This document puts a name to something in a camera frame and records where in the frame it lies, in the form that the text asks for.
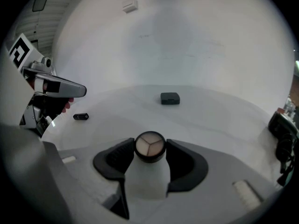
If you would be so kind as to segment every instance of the ceiling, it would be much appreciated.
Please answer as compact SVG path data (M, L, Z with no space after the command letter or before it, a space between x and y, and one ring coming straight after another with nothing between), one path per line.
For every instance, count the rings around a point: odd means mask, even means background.
M24 33L30 41L38 40L40 53L51 56L54 35L70 2L47 0L43 11L32 12L34 0L30 0L17 19L15 37Z

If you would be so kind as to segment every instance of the white tabletop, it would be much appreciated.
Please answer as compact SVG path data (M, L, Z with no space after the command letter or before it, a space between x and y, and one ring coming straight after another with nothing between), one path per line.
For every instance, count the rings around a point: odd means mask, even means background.
M177 92L179 105L161 105L161 92ZM76 113L89 119L74 120ZM60 150L86 147L157 131L166 139L190 142L231 154L276 184L280 163L270 116L257 106L216 91L191 86L135 86L107 91L74 103L57 116L42 140Z

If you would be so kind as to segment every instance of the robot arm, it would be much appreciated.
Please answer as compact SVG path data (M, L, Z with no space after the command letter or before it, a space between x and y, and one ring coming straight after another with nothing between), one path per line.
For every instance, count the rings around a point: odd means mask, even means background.
M37 129L42 135L48 126L46 117L55 118L69 98L83 97L87 89L83 85L57 77L52 60L39 53L24 34L18 37L9 54L23 77L34 84L32 88L35 93L26 107L20 126Z

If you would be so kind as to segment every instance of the black device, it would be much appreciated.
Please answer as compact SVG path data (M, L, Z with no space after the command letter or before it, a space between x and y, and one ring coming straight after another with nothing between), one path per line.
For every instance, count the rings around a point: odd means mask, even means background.
M180 97L178 93L175 92L161 93L161 104L178 105L179 103L180 103Z
M88 120L89 115L87 113L83 114L74 114L73 115L74 120Z
M278 138L275 151L277 159L280 161L280 173L283 174L277 182L284 186L289 173L294 167L294 148L298 142L298 131L296 126L283 114L275 112L268 124L269 131Z

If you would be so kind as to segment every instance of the white wall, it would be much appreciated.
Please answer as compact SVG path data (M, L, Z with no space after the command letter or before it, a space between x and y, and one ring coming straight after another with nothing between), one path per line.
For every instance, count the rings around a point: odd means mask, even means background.
M74 0L53 43L59 76L87 95L136 84L191 84L272 114L290 91L293 43L268 0Z

